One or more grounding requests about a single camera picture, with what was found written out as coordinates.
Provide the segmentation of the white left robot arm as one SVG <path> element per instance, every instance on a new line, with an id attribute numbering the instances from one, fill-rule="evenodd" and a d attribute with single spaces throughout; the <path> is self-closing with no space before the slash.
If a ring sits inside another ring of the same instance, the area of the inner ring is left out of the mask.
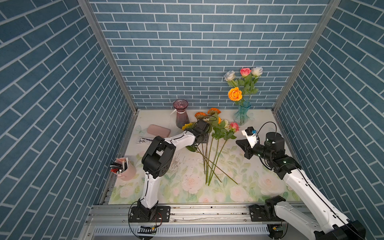
<path id="1" fill-rule="evenodd" d="M 157 217 L 166 216 L 170 207 L 158 206 L 161 177 L 169 170 L 176 151 L 208 142 L 209 128 L 209 123 L 198 120 L 179 135 L 170 138 L 157 136 L 153 139 L 142 158 L 145 185 L 137 206 L 131 209 L 130 222 L 151 223 L 155 222 Z"/>

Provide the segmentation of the orange yellow rose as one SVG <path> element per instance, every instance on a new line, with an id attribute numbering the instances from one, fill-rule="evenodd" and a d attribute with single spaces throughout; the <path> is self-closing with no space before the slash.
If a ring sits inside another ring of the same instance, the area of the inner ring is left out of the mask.
<path id="1" fill-rule="evenodd" d="M 240 104 L 243 100 L 243 93 L 238 87 L 235 87 L 230 89 L 228 92 L 228 97 L 235 104 Z"/>

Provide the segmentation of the white rose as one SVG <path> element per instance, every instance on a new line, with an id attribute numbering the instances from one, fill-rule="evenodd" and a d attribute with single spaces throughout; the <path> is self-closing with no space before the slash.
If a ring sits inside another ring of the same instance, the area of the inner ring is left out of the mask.
<path id="1" fill-rule="evenodd" d="M 251 70 L 252 75 L 252 83 L 251 83 L 251 93 L 256 94 L 258 92 L 258 89 L 256 88 L 256 83 L 258 82 L 259 78 L 262 76 L 264 70 L 262 67 L 255 67 Z"/>
<path id="2" fill-rule="evenodd" d="M 225 81 L 227 82 L 227 84 L 232 88 L 235 88 L 235 87 L 241 87 L 239 85 L 239 79 L 236 79 L 236 74 L 234 71 L 228 71 L 225 75 L 224 75 L 224 79 Z"/>

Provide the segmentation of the pink rose tall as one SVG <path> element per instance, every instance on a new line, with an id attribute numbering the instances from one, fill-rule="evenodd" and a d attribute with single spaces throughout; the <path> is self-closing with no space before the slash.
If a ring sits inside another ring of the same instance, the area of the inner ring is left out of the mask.
<path id="1" fill-rule="evenodd" d="M 239 79 L 239 85 L 243 87 L 243 94 L 249 95 L 251 90 L 252 75 L 250 68 L 243 68 L 240 70 L 242 78 Z"/>

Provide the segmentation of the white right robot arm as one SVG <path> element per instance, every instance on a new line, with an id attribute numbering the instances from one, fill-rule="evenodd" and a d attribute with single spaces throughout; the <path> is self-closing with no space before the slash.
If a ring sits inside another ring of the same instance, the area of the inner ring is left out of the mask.
<path id="1" fill-rule="evenodd" d="M 310 181 L 301 165 L 286 155 L 285 140 L 281 134 L 267 133 L 263 145 L 260 144 L 259 135 L 254 128 L 248 127 L 242 134 L 246 139 L 237 140 L 236 144 L 245 152 L 244 156 L 247 159 L 259 157 L 262 164 L 266 164 L 294 190 L 313 215 L 310 218 L 283 197 L 275 196 L 267 199 L 263 206 L 249 207 L 253 222 L 282 220 L 309 240 L 365 239 L 365 227 L 339 211 Z"/>

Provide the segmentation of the orange gerbera flower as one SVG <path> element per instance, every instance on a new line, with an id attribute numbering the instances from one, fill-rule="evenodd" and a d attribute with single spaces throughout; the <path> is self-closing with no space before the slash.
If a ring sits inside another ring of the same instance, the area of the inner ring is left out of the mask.
<path id="1" fill-rule="evenodd" d="M 209 109 L 207 111 L 207 115 L 210 115 L 210 116 L 212 116 L 214 114 L 218 114 L 219 115 L 220 113 L 221 113 L 221 111 L 219 109 L 217 109 L 217 108 L 211 108 L 211 109 Z"/>
<path id="2" fill-rule="evenodd" d="M 198 113 L 195 114 L 195 118 L 197 120 L 203 120 L 203 119 L 205 119 L 207 117 L 208 117 L 208 115 L 206 113 L 203 113 L 203 112 L 198 112 Z"/>

